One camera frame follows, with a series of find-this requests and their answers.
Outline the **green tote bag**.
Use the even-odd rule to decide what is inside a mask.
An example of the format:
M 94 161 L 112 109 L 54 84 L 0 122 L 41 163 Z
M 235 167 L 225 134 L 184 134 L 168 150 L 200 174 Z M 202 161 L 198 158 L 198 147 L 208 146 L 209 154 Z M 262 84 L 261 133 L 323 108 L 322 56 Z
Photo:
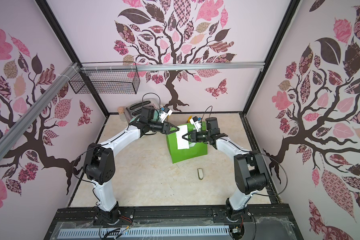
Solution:
M 180 125 L 180 131 L 167 135 L 167 146 L 172 159 L 172 163 L 176 164 L 185 160 L 208 154 L 208 146 L 204 143 L 191 143 L 182 138 L 188 132 L 196 130 L 191 123 Z

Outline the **aluminium rail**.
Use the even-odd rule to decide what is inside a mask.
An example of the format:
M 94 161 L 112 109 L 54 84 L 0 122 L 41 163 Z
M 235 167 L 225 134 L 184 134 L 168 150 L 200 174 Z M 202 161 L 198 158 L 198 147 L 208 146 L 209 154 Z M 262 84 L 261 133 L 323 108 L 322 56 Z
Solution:
M 18 139 L 26 132 L 33 121 L 41 114 L 42 110 L 50 103 L 61 88 L 79 72 L 79 65 L 72 63 L 68 66 L 51 84 L 51 86 L 41 95 L 40 98 L 20 117 L 20 119 L 11 127 L 7 134 L 0 139 L 0 161 L 12 148 Z
M 179 71 L 179 70 L 211 70 L 211 69 L 263 69 L 264 62 L 233 62 L 233 63 L 207 63 L 207 64 L 171 64 L 171 65 L 120 65 L 120 66 L 83 66 L 82 71 L 100 70 L 132 70 L 146 71 Z

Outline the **small metal stapler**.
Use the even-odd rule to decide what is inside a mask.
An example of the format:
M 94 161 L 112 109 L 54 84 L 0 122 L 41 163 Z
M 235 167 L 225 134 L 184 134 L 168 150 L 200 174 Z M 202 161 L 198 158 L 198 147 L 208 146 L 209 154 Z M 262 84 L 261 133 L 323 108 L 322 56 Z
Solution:
M 198 179 L 199 179 L 199 180 L 203 180 L 203 179 L 204 179 L 203 169 L 202 169 L 202 168 L 198 168 L 198 169 L 197 169 L 197 172 L 198 172 Z

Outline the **aluminium rail back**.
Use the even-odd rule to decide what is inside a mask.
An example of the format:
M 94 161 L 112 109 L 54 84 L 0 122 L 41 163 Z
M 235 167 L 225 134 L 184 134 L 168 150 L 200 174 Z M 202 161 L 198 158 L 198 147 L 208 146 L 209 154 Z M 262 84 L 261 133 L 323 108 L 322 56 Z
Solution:
M 179 71 L 179 70 L 211 70 L 211 69 L 263 69 L 264 62 L 233 62 L 233 63 L 207 63 L 207 64 L 171 64 L 171 65 L 120 65 L 120 66 L 83 66 L 82 71 L 100 70 L 132 70 L 146 71 Z

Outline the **aluminium rail left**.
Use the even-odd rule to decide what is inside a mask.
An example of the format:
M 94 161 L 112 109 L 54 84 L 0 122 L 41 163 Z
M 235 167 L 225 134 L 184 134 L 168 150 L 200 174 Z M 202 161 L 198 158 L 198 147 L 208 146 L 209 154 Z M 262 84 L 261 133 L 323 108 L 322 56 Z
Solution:
M 50 103 L 61 88 L 79 72 L 79 65 L 72 63 L 68 66 L 51 84 L 51 86 L 41 95 L 40 98 L 20 117 L 20 119 L 11 127 L 7 134 L 0 139 L 0 161 L 12 148 L 18 139 L 26 132 L 33 121 L 41 114 L 42 110 Z

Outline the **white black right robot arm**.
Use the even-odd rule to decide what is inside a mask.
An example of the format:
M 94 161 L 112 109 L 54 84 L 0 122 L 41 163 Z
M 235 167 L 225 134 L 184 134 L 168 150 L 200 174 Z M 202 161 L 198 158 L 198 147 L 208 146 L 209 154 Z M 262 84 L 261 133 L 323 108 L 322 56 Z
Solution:
M 236 221 L 245 213 L 251 198 L 262 191 L 270 180 L 261 153 L 246 150 L 234 143 L 227 134 L 221 133 L 218 120 L 207 118 L 206 129 L 202 129 L 201 118 L 193 117 L 190 123 L 194 130 L 182 135 L 190 143 L 213 146 L 233 160 L 236 190 L 226 201 L 227 218 Z

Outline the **mint green toaster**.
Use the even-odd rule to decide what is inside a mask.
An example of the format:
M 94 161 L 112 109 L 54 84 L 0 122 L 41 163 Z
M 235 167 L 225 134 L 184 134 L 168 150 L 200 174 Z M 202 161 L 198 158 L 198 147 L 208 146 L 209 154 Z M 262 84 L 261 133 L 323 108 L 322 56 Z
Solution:
M 142 113 L 143 107 L 152 107 L 154 108 L 153 116 L 154 119 L 158 117 L 158 110 L 159 110 L 159 102 L 155 99 L 147 99 L 143 100 L 142 102 L 136 102 L 134 104 L 131 104 L 130 106 L 125 107 L 125 117 L 127 122 L 133 121 L 136 117 L 140 116 Z

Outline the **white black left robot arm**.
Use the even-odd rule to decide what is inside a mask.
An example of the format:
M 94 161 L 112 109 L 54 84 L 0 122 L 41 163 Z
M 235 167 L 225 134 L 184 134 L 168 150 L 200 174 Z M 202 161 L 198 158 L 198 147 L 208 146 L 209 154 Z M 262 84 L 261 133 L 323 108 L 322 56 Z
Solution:
M 170 135 L 180 129 L 166 121 L 172 110 L 165 107 L 143 107 L 141 114 L 128 123 L 119 134 L 103 143 L 88 146 L 84 162 L 84 173 L 94 184 L 93 193 L 98 198 L 97 219 L 108 224 L 115 224 L 120 218 L 119 204 L 114 196 L 110 180 L 116 172 L 115 156 L 126 146 L 138 140 L 148 132 Z

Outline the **small glass jar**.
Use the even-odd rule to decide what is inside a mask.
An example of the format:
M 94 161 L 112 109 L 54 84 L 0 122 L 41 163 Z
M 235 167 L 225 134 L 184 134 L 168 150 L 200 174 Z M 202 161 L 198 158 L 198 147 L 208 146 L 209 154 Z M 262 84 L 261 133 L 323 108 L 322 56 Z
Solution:
M 126 121 L 127 121 L 127 118 L 126 118 L 126 115 L 125 115 L 125 108 L 124 108 L 124 107 L 118 107 L 118 114 L 119 114 L 120 120 L 121 120 L 122 122 L 126 122 Z

